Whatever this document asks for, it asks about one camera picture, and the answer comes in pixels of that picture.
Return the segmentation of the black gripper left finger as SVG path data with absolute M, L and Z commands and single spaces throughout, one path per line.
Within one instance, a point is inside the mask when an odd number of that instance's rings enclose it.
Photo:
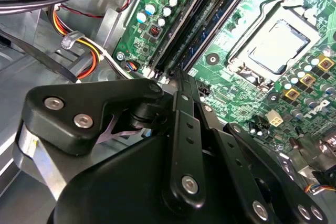
M 206 199 L 196 80 L 40 86 L 25 98 L 15 164 L 57 210 L 196 210 Z

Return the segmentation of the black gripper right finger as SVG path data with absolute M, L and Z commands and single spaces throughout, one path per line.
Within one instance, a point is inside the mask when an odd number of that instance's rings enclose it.
M 252 137 L 235 123 L 220 124 L 195 87 L 202 143 L 215 154 L 221 192 L 235 223 L 328 223 L 322 209 Z

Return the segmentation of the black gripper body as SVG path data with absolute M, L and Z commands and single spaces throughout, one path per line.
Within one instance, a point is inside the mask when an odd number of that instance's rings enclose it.
M 75 176 L 49 223 L 235 223 L 199 137 L 151 136 Z

